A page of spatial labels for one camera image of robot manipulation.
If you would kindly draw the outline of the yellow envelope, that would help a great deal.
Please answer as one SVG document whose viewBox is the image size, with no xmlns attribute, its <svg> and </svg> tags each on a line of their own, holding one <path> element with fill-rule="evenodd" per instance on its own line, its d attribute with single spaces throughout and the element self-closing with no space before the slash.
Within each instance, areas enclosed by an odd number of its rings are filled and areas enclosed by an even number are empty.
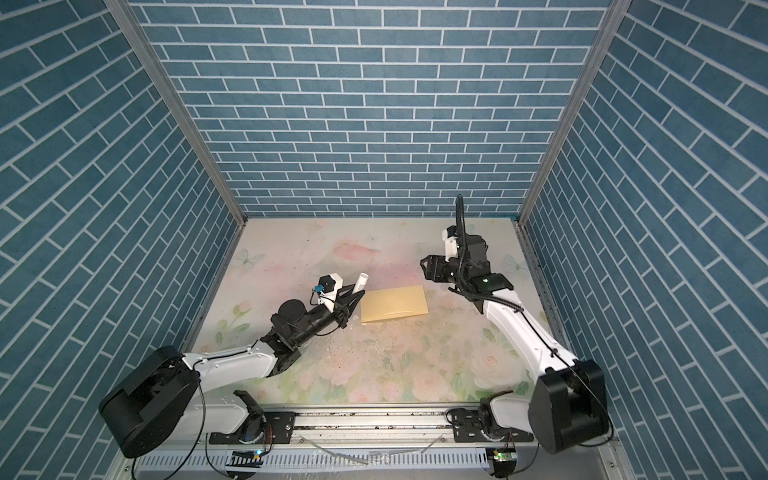
<svg viewBox="0 0 768 480">
<path fill-rule="evenodd" d="M 414 285 L 367 292 L 360 313 L 367 324 L 427 315 L 429 308 L 423 287 Z"/>
</svg>

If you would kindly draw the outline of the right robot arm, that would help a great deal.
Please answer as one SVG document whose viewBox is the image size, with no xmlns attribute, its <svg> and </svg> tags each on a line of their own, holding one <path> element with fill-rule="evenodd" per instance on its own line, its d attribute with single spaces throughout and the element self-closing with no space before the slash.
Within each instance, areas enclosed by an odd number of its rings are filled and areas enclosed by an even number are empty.
<svg viewBox="0 0 768 480">
<path fill-rule="evenodd" d="M 511 393 L 482 400 L 490 424 L 528 432 L 550 454 L 597 446 L 599 437 L 613 432 L 601 368 L 578 359 L 528 314 L 513 284 L 491 271 L 481 236 L 451 226 L 442 238 L 445 252 L 421 260 L 425 278 L 450 283 L 454 293 L 473 303 L 526 362 L 534 381 L 528 402 Z"/>
</svg>

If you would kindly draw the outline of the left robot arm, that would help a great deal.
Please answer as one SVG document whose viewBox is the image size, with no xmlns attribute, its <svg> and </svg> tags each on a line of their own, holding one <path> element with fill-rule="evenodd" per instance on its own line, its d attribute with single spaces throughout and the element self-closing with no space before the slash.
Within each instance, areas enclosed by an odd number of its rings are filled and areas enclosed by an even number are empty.
<svg viewBox="0 0 768 480">
<path fill-rule="evenodd" d="M 242 444 L 264 440 L 266 415 L 251 394 L 235 390 L 214 397 L 213 391 L 287 371 L 306 343 L 347 326 L 365 282 L 360 276 L 344 286 L 336 275 L 322 277 L 312 305 L 284 302 L 271 317 L 270 331 L 247 347 L 212 354 L 182 353 L 173 346 L 155 350 L 98 407 L 122 454 L 135 459 L 192 434 Z"/>
</svg>

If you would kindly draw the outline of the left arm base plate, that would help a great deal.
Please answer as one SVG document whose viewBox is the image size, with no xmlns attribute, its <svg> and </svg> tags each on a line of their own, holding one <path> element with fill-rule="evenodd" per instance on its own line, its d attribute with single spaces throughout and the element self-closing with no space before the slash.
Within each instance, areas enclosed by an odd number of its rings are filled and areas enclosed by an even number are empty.
<svg viewBox="0 0 768 480">
<path fill-rule="evenodd" d="M 296 416 L 292 411 L 267 411 L 259 419 L 251 415 L 231 434 L 211 433 L 209 442 L 213 445 L 287 445 Z"/>
</svg>

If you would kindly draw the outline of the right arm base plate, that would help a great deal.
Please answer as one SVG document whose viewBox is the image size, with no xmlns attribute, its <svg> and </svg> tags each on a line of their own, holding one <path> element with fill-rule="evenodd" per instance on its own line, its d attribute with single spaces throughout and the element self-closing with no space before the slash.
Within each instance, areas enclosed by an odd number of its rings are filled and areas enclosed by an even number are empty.
<svg viewBox="0 0 768 480">
<path fill-rule="evenodd" d="M 452 408 L 444 412 L 444 417 L 451 428 L 456 443 L 501 442 L 512 444 L 534 440 L 534 436 L 530 432 L 497 425 L 491 414 L 482 409 Z"/>
</svg>

